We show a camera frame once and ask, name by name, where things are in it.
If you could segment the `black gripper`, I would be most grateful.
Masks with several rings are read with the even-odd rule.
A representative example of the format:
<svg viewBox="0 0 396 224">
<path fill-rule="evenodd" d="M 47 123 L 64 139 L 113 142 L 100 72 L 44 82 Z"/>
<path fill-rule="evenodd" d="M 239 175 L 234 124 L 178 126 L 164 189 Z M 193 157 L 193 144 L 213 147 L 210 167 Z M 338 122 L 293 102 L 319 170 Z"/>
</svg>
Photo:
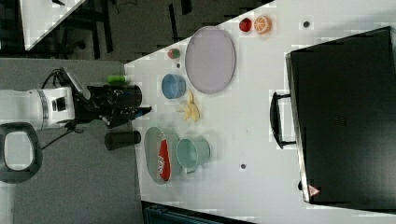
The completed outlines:
<svg viewBox="0 0 396 224">
<path fill-rule="evenodd" d="M 75 123 L 90 123 L 100 119 L 108 129 L 148 114 L 152 107 L 141 107 L 142 91 L 136 85 L 118 87 L 88 87 L 91 97 L 86 99 L 81 93 L 73 93 Z"/>
</svg>

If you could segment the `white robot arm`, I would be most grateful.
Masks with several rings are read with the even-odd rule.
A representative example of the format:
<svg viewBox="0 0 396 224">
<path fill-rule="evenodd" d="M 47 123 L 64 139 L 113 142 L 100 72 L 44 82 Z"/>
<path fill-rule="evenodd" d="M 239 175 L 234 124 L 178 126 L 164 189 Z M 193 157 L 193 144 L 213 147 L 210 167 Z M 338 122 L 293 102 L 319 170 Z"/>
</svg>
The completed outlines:
<svg viewBox="0 0 396 224">
<path fill-rule="evenodd" d="M 1 181 L 19 184 L 40 169 L 44 149 L 37 133 L 53 128 L 74 132 L 95 119 L 115 128 L 147 115 L 138 87 L 115 90 L 90 87 L 90 96 L 70 87 L 1 91 Z"/>
</svg>

